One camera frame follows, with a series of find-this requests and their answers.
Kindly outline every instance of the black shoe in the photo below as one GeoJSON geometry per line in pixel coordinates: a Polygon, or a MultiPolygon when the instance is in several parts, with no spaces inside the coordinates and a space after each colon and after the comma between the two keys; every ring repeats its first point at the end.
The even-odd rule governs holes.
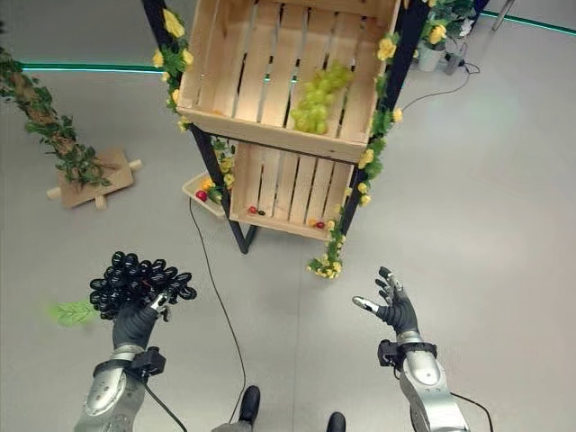
{"type": "Polygon", "coordinates": [[[332,413],[326,432],[346,432],[346,419],[341,412],[332,413]]]}
{"type": "Polygon", "coordinates": [[[247,421],[250,425],[254,425],[256,417],[258,416],[258,408],[260,408],[260,389],[255,385],[251,385],[244,391],[244,396],[242,397],[240,420],[247,421]]]}

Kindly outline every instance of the small red tomato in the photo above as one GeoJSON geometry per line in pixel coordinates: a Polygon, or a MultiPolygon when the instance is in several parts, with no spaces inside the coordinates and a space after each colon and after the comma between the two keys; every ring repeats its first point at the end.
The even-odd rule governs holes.
{"type": "Polygon", "coordinates": [[[206,202],[206,200],[208,199],[208,194],[206,193],[206,191],[198,191],[196,193],[196,198],[198,198],[200,201],[206,202]]]}

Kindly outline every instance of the plant pot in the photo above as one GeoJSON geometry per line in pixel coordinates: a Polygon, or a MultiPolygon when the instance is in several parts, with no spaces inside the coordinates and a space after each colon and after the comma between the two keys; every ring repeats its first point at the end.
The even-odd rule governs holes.
{"type": "Polygon", "coordinates": [[[418,69],[432,72],[438,66],[440,59],[446,54],[445,49],[431,49],[424,44],[418,47],[418,69]]]}

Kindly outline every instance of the cable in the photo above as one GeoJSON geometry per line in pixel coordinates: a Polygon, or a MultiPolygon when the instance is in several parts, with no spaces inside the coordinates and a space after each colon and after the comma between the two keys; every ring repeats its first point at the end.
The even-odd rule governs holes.
{"type": "Polygon", "coordinates": [[[170,416],[172,418],[173,421],[175,421],[178,426],[184,431],[187,432],[186,427],[184,426],[184,424],[180,421],[180,419],[176,416],[176,414],[174,414],[169,407],[166,406],[166,404],[148,387],[148,385],[144,382],[144,381],[140,381],[143,385],[144,385],[144,389],[146,390],[146,392],[148,392],[148,394],[150,395],[150,397],[156,401],[156,403],[158,405],[160,405],[164,411],[168,414],[168,416],[170,416]]]}
{"type": "Polygon", "coordinates": [[[407,108],[409,108],[411,105],[415,104],[417,101],[421,101],[422,99],[427,99],[429,97],[432,96],[439,96],[439,95],[450,95],[451,93],[456,93],[458,90],[462,90],[463,88],[465,88],[468,85],[468,81],[470,81],[470,75],[476,75],[476,74],[480,74],[481,70],[478,66],[474,65],[473,63],[464,63],[464,70],[466,71],[466,79],[464,80],[463,84],[459,85],[457,88],[455,88],[454,90],[448,90],[445,92],[437,92],[437,93],[431,93],[431,94],[425,94],[421,97],[417,97],[416,99],[414,99],[412,102],[408,103],[406,106],[404,106],[404,108],[402,108],[402,111],[405,112],[407,108]],[[476,70],[471,71],[468,67],[472,66],[473,68],[476,68],[476,70]]]}
{"type": "Polygon", "coordinates": [[[486,417],[488,417],[488,424],[490,425],[490,432],[494,432],[494,425],[492,424],[492,416],[490,415],[490,412],[488,411],[487,408],[485,408],[481,403],[479,403],[475,400],[472,400],[472,399],[465,398],[464,396],[462,396],[458,393],[454,393],[454,392],[450,391],[450,394],[455,396],[458,399],[462,399],[463,401],[467,401],[467,402],[481,408],[486,413],[486,417]]]}
{"type": "Polygon", "coordinates": [[[214,276],[212,275],[212,268],[210,267],[210,259],[208,258],[208,252],[206,251],[206,244],[204,243],[204,237],[202,235],[200,227],[198,226],[198,222],[196,221],[196,218],[194,217],[194,212],[192,211],[192,198],[189,199],[188,207],[190,209],[190,216],[192,217],[192,221],[194,222],[194,226],[196,227],[196,230],[198,231],[198,237],[200,237],[200,241],[202,242],[202,249],[204,251],[204,258],[206,259],[206,265],[208,266],[208,275],[210,276],[210,280],[212,282],[212,287],[214,288],[214,292],[216,293],[216,297],[218,297],[218,302],[220,302],[220,306],[222,307],[222,312],[224,312],[224,316],[226,317],[226,321],[228,322],[228,327],[230,329],[230,333],[232,333],[232,337],[234,338],[234,344],[236,344],[236,350],[238,352],[238,358],[240,359],[240,365],[242,366],[242,388],[240,389],[238,399],[236,400],[236,405],[234,405],[234,410],[232,411],[232,414],[230,415],[230,420],[228,420],[228,422],[231,423],[232,419],[234,419],[234,414],[236,414],[236,410],[238,409],[238,405],[240,404],[240,399],[242,399],[242,393],[244,393],[244,390],[246,389],[246,368],[244,367],[244,359],[242,358],[242,352],[240,351],[240,345],[238,343],[238,338],[236,337],[236,332],[234,331],[234,328],[232,327],[232,323],[230,322],[230,317],[228,316],[228,312],[226,311],[226,308],[224,307],[224,302],[222,301],[220,293],[218,292],[218,288],[216,288],[216,283],[214,282],[214,276]]]}

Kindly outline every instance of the wooden crate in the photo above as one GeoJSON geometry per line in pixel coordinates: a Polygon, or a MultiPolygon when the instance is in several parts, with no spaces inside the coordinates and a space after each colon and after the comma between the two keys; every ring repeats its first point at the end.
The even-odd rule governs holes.
{"type": "Polygon", "coordinates": [[[310,219],[336,216],[368,141],[382,68],[378,41],[400,0],[199,0],[192,67],[178,111],[210,134],[238,141],[230,218],[325,239],[310,219]],[[293,129],[304,84],[334,62],[354,79],[336,94],[328,133],[293,129]],[[265,216],[248,213],[256,206],[265,216]]]}

